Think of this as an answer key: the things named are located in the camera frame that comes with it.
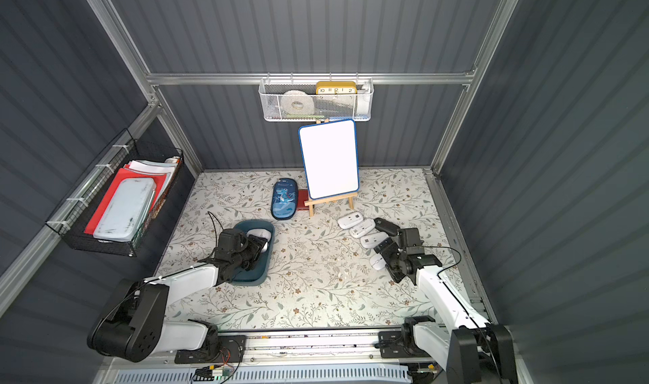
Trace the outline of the red flat box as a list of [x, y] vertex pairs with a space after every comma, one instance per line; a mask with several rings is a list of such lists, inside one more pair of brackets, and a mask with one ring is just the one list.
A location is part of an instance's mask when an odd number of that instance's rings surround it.
[[297, 211], [308, 211], [309, 206], [306, 202], [309, 200], [309, 192], [307, 190], [297, 191]]

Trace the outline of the white plastic tray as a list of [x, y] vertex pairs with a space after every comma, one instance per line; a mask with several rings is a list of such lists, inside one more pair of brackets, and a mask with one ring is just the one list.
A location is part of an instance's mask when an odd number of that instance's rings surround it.
[[135, 237], [155, 197], [152, 178], [128, 178], [118, 185], [101, 216], [93, 237], [127, 242]]

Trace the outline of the white tape roll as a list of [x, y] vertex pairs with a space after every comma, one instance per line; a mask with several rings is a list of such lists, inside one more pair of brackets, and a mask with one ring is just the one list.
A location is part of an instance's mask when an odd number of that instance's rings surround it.
[[314, 98], [299, 90], [290, 90], [282, 94], [280, 107], [286, 115], [309, 116], [315, 112]]

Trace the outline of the black computer mouse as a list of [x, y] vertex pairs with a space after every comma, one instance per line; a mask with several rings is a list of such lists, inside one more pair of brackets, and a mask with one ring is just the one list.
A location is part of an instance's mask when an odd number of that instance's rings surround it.
[[375, 218], [375, 228], [389, 236], [397, 236], [400, 227], [384, 218]]

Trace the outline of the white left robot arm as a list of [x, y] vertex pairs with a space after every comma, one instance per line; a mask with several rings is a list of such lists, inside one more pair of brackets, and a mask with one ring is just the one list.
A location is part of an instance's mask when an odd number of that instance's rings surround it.
[[152, 354], [181, 351], [214, 360], [221, 353], [218, 328], [205, 321], [166, 321], [167, 306], [204, 289], [231, 283], [254, 268], [272, 242], [266, 229], [226, 229], [209, 257], [179, 272], [140, 281], [122, 280], [87, 337], [104, 356], [141, 362]]

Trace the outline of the teal storage box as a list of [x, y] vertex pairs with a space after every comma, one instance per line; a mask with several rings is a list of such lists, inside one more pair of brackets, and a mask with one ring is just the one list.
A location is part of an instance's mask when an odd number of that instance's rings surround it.
[[260, 286], [268, 276], [270, 267], [270, 256], [273, 252], [273, 245], [275, 242], [275, 226], [273, 223], [264, 219], [250, 219], [237, 223], [234, 228], [242, 231], [246, 236], [252, 229], [265, 229], [272, 233], [272, 242], [268, 246], [265, 253], [260, 251], [253, 257], [246, 267], [240, 267], [233, 277], [230, 284], [235, 286], [255, 287]]

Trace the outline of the white grey computer mouse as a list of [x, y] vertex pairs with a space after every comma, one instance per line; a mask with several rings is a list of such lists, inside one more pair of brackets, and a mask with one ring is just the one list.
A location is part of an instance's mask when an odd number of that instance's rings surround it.
[[268, 250], [269, 244], [272, 242], [272, 233], [269, 230], [265, 229], [252, 229], [247, 233], [247, 236], [254, 236], [258, 240], [263, 241], [260, 252], [265, 253]]

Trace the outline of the yellow clock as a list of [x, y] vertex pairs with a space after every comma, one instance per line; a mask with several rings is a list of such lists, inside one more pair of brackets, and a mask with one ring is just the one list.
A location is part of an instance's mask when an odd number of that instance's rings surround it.
[[319, 96], [355, 95], [358, 88], [354, 81], [318, 81], [315, 93]]

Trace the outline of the wooden easel stand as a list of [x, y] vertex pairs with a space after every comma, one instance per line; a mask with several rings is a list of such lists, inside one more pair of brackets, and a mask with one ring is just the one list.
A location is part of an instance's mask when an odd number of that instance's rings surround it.
[[315, 206], [320, 205], [320, 204], [325, 204], [329, 202], [335, 202], [335, 201], [348, 201], [349, 208], [354, 209], [354, 199], [358, 196], [358, 193], [356, 192], [351, 192], [351, 193], [346, 193], [346, 194], [340, 194], [340, 195], [335, 195], [335, 196], [329, 196], [329, 197], [324, 197], [324, 198], [319, 198], [319, 199], [309, 199], [305, 202], [305, 205], [307, 206], [309, 210], [309, 216], [312, 218], [315, 215]]

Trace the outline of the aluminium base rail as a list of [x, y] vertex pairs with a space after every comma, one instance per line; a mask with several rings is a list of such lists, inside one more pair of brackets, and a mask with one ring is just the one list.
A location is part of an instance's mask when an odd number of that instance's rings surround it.
[[397, 328], [234, 331], [228, 354], [180, 365], [171, 352], [113, 360], [106, 383], [439, 383], [441, 367], [397, 347]]

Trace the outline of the blue dinosaur pencil case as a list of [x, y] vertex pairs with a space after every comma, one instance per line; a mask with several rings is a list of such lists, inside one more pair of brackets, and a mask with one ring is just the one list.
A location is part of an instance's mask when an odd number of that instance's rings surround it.
[[297, 181], [290, 178], [280, 178], [274, 184], [271, 199], [271, 215], [276, 220], [288, 220], [297, 211], [298, 189]]

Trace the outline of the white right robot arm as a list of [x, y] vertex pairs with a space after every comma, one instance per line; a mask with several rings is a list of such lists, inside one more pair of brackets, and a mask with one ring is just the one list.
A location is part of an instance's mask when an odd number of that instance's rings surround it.
[[519, 382], [510, 331], [464, 299], [444, 276], [451, 268], [427, 248], [416, 228], [398, 229], [374, 248], [392, 281], [411, 280], [441, 318], [408, 317], [400, 333], [379, 333], [375, 348], [381, 357], [428, 355], [449, 383]]

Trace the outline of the white papers stack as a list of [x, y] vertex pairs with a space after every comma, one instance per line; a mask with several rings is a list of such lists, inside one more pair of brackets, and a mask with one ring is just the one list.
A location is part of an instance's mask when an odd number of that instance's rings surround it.
[[172, 178], [176, 172], [177, 166], [180, 164], [180, 157], [172, 157], [166, 159], [163, 163], [152, 162], [148, 160], [132, 160], [128, 162], [124, 167], [125, 169], [130, 169], [140, 174], [153, 174], [153, 175], [164, 175], [165, 179], [162, 184], [162, 188], [157, 192], [157, 197], [155, 202], [158, 202], [168, 188], [169, 184], [172, 181]]

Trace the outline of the blue framed whiteboard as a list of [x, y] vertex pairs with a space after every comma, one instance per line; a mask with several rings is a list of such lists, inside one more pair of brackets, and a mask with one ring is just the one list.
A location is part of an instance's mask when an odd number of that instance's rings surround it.
[[357, 130], [353, 120], [302, 126], [298, 138], [311, 199], [359, 190]]

